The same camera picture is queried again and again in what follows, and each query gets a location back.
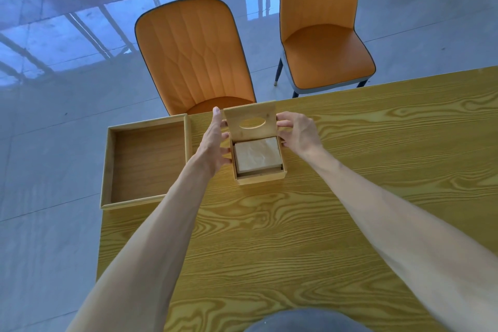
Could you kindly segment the person's right hand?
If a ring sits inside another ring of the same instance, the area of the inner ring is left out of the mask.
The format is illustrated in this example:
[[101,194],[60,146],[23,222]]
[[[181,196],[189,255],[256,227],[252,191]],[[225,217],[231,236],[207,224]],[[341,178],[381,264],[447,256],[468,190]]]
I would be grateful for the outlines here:
[[298,113],[298,140],[290,150],[307,162],[323,150],[315,122],[304,114]]

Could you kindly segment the wooden tray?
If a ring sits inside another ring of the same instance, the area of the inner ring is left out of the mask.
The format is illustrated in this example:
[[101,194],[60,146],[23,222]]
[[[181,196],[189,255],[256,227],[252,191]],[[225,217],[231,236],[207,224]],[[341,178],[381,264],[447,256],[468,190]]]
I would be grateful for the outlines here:
[[160,202],[191,156],[187,114],[110,126],[100,208]]

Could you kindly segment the person's left forearm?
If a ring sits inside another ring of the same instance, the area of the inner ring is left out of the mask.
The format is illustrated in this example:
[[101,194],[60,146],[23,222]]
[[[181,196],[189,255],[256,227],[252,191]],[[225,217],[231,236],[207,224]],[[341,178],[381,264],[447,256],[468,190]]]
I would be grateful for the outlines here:
[[196,154],[103,272],[66,332],[162,332],[207,185],[220,166]]

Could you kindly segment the orange chair with plain back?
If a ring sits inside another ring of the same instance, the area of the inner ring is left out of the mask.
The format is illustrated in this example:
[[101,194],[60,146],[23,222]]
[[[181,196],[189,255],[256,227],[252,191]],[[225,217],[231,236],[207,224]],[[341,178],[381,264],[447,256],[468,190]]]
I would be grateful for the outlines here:
[[282,54],[273,85],[284,70],[293,98],[365,86],[376,65],[355,31],[357,7],[358,0],[280,0]]

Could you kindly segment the person's right forearm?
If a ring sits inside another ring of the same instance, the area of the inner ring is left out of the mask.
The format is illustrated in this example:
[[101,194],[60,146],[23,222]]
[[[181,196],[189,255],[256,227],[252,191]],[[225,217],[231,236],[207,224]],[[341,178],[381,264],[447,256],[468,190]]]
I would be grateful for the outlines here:
[[299,156],[428,313],[451,332],[498,332],[498,257],[476,240],[363,178],[321,147]]

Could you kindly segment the person's left hand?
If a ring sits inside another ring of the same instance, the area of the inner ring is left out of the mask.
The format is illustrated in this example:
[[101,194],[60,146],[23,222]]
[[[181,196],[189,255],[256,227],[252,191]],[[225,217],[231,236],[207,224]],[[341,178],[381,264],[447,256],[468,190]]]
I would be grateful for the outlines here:
[[200,146],[196,151],[195,158],[199,161],[209,178],[213,178],[222,166],[230,165],[232,163],[232,159],[219,160],[215,158],[215,153],[212,149],[212,121],[203,135]]

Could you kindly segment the wooden lid with oval slot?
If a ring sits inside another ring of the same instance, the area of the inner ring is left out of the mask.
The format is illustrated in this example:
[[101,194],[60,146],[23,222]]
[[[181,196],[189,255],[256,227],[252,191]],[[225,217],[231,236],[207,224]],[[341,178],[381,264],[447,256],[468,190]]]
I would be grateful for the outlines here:
[[[252,103],[223,109],[232,143],[254,141],[277,136],[276,101]],[[243,127],[242,122],[262,119],[254,127]]]

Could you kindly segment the person's grey clothing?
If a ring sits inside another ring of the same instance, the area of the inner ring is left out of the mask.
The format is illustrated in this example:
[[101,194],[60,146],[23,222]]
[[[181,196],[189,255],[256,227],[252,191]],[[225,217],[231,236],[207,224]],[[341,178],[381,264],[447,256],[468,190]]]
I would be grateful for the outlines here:
[[265,316],[244,332],[374,332],[334,311],[317,308],[282,310]]

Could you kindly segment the stack of beige tissues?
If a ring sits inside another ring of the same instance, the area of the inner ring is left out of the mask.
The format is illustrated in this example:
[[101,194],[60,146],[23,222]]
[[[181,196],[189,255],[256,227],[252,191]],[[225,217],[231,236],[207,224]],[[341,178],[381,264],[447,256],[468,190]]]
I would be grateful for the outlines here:
[[279,168],[283,165],[276,136],[238,142],[233,146],[239,176],[249,172]]

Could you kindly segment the orange chair with stitched back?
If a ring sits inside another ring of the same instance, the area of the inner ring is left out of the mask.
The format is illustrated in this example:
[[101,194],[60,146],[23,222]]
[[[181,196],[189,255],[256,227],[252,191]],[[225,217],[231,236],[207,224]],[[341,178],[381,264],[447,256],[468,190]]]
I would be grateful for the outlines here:
[[232,11],[221,0],[176,0],[143,13],[134,32],[169,115],[255,103]]

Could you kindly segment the wooden tissue box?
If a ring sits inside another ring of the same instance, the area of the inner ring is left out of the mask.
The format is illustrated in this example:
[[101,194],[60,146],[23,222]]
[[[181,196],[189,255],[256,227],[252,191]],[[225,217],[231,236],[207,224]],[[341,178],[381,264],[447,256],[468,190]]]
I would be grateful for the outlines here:
[[277,151],[281,160],[280,166],[273,168],[263,168],[248,171],[245,173],[239,172],[239,165],[237,163],[237,156],[235,150],[235,143],[232,139],[232,134],[229,133],[230,153],[232,156],[232,171],[233,178],[238,185],[258,184],[263,182],[276,181],[285,178],[287,175],[287,163],[282,153],[281,139],[278,136],[273,137],[276,141]]

